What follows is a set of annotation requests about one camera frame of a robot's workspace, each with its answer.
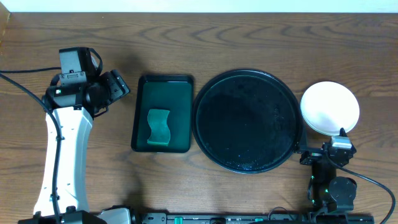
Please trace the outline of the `white plate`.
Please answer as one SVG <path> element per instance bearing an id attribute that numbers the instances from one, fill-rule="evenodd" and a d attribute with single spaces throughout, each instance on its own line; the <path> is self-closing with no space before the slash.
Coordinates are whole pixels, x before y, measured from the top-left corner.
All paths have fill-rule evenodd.
<path id="1" fill-rule="evenodd" d="M 308 87 L 300 101 L 305 122 L 316 132 L 337 136 L 357 125 L 360 107 L 357 98 L 337 82 L 318 82 Z"/>

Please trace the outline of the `black rectangular water tray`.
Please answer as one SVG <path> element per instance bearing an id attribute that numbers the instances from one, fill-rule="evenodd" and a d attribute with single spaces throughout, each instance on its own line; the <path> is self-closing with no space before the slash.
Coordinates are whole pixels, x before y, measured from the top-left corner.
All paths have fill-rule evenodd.
<path id="1" fill-rule="evenodd" d="M 188 75 L 143 75 L 137 87 L 131 148 L 136 152 L 185 153 L 191 145 L 193 79 Z M 147 143 L 150 109 L 169 110 L 168 146 Z"/>

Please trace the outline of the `green scouring sponge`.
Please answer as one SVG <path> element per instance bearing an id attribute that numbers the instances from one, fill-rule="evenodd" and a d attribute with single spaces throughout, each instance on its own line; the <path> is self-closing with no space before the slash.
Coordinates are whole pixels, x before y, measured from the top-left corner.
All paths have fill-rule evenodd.
<path id="1" fill-rule="evenodd" d="M 147 143 L 153 146 L 168 146 L 171 133 L 167 124 L 169 110 L 150 109 L 147 115 L 147 122 L 150 127 L 150 136 Z"/>

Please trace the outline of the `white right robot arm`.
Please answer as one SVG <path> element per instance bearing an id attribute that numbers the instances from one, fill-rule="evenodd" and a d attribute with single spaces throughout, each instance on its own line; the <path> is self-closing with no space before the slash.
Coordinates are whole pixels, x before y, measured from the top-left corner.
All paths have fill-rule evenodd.
<path id="1" fill-rule="evenodd" d="M 302 132 L 297 154 L 300 164 L 312 168 L 308 183 L 307 198 L 313 208 L 298 215 L 298 222 L 307 223 L 348 223 L 348 212 L 354 209 L 357 183 L 349 177 L 336 174 L 339 167 L 349 163 L 356 148 L 343 128 L 337 136 L 332 136 L 321 147 L 310 147 L 307 132 Z"/>

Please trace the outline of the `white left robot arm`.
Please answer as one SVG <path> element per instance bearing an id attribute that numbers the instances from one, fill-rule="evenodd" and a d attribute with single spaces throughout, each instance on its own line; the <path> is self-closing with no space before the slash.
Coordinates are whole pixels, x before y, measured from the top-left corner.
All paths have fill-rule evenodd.
<path id="1" fill-rule="evenodd" d="M 32 218 L 24 223 L 104 223 L 90 213 L 86 151 L 93 121 L 130 92 L 117 70 L 59 74 L 42 98 L 48 109 L 44 179 Z"/>

